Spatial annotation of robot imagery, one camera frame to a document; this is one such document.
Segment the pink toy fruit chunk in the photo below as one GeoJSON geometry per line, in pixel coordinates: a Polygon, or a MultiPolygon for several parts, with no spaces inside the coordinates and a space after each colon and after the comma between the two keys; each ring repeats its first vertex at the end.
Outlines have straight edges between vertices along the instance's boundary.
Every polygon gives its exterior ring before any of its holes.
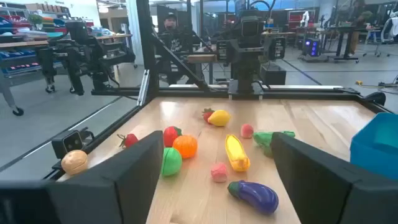
{"type": "Polygon", "coordinates": [[[228,171],[224,163],[215,164],[210,171],[213,182],[226,182],[228,178],[228,171]]]}

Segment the green toy pea pod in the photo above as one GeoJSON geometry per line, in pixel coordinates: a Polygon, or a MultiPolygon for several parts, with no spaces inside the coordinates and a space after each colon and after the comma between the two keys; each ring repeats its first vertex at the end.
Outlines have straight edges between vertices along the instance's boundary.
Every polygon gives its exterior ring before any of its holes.
{"type": "Polygon", "coordinates": [[[265,156],[272,158],[271,141],[274,132],[255,132],[253,139],[255,143],[262,149],[265,156]]]}

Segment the yellow toy banana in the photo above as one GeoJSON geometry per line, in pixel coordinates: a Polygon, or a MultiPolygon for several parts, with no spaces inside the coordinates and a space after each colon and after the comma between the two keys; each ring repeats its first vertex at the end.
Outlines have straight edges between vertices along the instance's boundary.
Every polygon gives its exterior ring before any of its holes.
{"type": "Polygon", "coordinates": [[[233,134],[229,134],[225,139],[225,149],[231,167],[236,172],[246,172],[251,162],[240,140],[233,134]]]}

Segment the blue plastic container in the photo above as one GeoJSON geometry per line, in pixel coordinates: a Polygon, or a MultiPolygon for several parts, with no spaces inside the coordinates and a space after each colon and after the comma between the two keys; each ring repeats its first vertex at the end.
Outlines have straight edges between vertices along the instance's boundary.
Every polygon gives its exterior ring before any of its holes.
{"type": "Polygon", "coordinates": [[[356,133],[350,163],[398,180],[398,114],[378,113],[356,133]]]}

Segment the small pink toy peach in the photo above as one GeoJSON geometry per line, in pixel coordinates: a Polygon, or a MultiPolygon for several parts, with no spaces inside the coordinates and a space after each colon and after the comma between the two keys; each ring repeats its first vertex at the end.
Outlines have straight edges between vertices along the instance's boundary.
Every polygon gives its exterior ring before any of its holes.
{"type": "Polygon", "coordinates": [[[250,124],[243,124],[241,126],[241,137],[245,139],[252,138],[254,134],[254,128],[250,124]]]}

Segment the yellow plastic toy lemon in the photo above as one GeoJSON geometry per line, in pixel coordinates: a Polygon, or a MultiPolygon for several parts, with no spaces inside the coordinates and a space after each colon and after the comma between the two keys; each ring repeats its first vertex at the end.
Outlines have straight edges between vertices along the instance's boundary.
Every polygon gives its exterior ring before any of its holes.
{"type": "Polygon", "coordinates": [[[230,114],[226,110],[216,110],[208,118],[208,122],[214,126],[226,126],[230,120],[230,114]]]}

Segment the shelf with coloured bins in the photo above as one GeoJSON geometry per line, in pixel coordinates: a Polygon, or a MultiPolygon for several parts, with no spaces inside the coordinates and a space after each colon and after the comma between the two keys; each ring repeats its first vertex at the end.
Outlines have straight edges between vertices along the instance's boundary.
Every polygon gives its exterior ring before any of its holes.
{"type": "Polygon", "coordinates": [[[99,25],[97,6],[96,0],[0,0],[0,35],[42,40],[65,34],[67,22],[99,25]]]}

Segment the computer tower blue lights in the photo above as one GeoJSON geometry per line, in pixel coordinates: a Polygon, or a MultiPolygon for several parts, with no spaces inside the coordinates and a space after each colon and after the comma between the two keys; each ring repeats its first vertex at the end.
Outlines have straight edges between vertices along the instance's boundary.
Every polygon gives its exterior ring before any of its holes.
{"type": "Polygon", "coordinates": [[[320,55],[320,39],[308,38],[304,42],[304,55],[318,57],[320,55]]]}

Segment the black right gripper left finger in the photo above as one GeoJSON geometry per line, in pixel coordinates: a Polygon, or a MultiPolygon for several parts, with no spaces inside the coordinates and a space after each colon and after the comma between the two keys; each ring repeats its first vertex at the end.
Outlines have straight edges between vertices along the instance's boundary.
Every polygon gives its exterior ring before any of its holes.
{"type": "Polygon", "coordinates": [[[145,224],[163,159],[154,131],[94,167],[49,189],[61,224],[145,224]]]}

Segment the green plastic toy pear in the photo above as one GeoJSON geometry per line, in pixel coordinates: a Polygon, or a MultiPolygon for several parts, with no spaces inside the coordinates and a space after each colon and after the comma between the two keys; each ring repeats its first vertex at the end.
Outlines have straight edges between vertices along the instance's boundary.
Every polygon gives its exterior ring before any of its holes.
{"type": "Polygon", "coordinates": [[[173,147],[166,147],[162,159],[161,174],[164,177],[175,175],[182,166],[181,154],[173,147]]]}

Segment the black desk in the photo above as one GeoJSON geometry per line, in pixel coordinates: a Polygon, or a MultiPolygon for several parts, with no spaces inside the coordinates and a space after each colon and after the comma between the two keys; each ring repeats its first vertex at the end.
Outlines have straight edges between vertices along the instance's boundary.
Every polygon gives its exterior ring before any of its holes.
{"type": "Polygon", "coordinates": [[[338,45],[337,50],[334,56],[328,56],[328,59],[332,59],[335,63],[342,60],[354,60],[355,63],[359,63],[359,58],[357,57],[349,57],[349,50],[351,47],[351,39],[354,31],[366,31],[367,33],[372,32],[380,32],[381,29],[379,27],[355,27],[355,26],[338,26],[338,27],[330,27],[329,30],[338,31],[338,45]],[[347,43],[345,47],[345,52],[343,56],[341,56],[341,48],[343,45],[343,39],[345,34],[347,34],[347,43]]]}

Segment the grey rolling cart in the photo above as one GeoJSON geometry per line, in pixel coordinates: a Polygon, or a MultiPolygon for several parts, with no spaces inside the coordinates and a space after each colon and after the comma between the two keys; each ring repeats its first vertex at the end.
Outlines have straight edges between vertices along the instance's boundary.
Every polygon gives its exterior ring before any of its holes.
{"type": "Polygon", "coordinates": [[[53,77],[56,75],[56,71],[53,66],[55,60],[53,50],[51,50],[47,44],[34,44],[30,45],[30,47],[35,47],[35,55],[23,55],[11,58],[2,58],[0,56],[0,92],[3,94],[5,101],[15,116],[22,116],[24,114],[24,110],[16,106],[14,97],[10,90],[9,82],[6,80],[2,72],[4,68],[37,63],[41,66],[43,76],[47,82],[46,90],[48,90],[49,93],[53,93],[55,91],[53,77]]]}

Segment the person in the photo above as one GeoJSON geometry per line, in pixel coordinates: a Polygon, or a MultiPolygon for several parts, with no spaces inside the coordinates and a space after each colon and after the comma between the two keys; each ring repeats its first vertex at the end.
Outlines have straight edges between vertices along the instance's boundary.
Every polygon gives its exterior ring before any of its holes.
{"type": "MultiPolygon", "coordinates": [[[[371,11],[365,10],[365,0],[355,0],[349,17],[352,26],[356,28],[366,27],[366,21],[373,15],[371,11]]],[[[354,30],[351,36],[348,57],[353,57],[359,40],[359,31],[354,30]]]]}
{"type": "MultiPolygon", "coordinates": [[[[177,27],[177,16],[175,14],[169,13],[165,17],[164,30],[159,32],[159,35],[171,52],[188,52],[187,41],[177,27]]],[[[169,85],[176,84],[184,76],[178,67],[173,70],[172,61],[167,59],[160,61],[160,73],[166,76],[165,80],[169,85]]]]}

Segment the black box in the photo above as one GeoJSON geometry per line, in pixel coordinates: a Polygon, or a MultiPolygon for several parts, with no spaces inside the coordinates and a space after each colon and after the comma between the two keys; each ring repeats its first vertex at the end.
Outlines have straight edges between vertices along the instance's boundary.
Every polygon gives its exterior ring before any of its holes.
{"type": "Polygon", "coordinates": [[[274,63],[261,65],[261,79],[265,85],[285,85],[286,70],[274,63]]]}

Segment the purple toy eggplant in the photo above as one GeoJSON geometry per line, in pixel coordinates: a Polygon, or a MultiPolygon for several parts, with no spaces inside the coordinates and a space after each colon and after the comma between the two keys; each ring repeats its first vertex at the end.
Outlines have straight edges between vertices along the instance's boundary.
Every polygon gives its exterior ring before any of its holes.
{"type": "Polygon", "coordinates": [[[230,182],[227,189],[233,197],[245,201],[266,215],[274,213],[279,205],[276,192],[262,184],[240,180],[230,182]]]}

